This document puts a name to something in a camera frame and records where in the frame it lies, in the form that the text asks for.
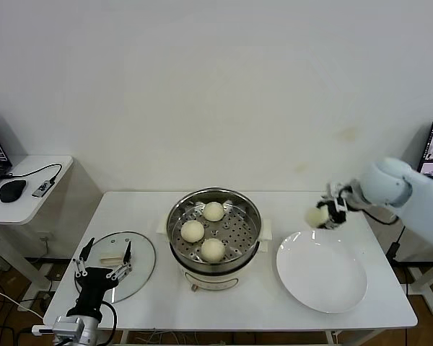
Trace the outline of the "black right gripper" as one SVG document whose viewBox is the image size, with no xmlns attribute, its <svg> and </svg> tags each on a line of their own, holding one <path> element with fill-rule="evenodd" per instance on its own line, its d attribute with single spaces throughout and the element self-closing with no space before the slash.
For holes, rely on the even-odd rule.
<svg viewBox="0 0 433 346">
<path fill-rule="evenodd" d="M 328 210 L 328 219 L 325 223 L 319 225 L 319 229 L 336 229 L 346 222 L 348 206 L 344 198 L 326 197 L 316 204 L 316 208 L 326 208 Z"/>
</svg>

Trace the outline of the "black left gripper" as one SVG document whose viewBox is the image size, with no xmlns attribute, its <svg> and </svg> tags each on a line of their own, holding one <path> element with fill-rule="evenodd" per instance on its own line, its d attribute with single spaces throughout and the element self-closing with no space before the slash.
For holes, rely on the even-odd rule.
<svg viewBox="0 0 433 346">
<path fill-rule="evenodd" d="M 118 281 L 123 280 L 131 271 L 131 242 L 128 242 L 122 263 L 114 270 L 101 267 L 88 267 L 85 262 L 89 257 L 95 238 L 92 237 L 82 248 L 79 256 L 73 258 L 74 274 L 76 282 L 81 287 L 75 307 L 68 310 L 67 316 L 88 316 L 101 319 L 100 307 L 104 295 L 108 290 L 118 286 Z"/>
</svg>

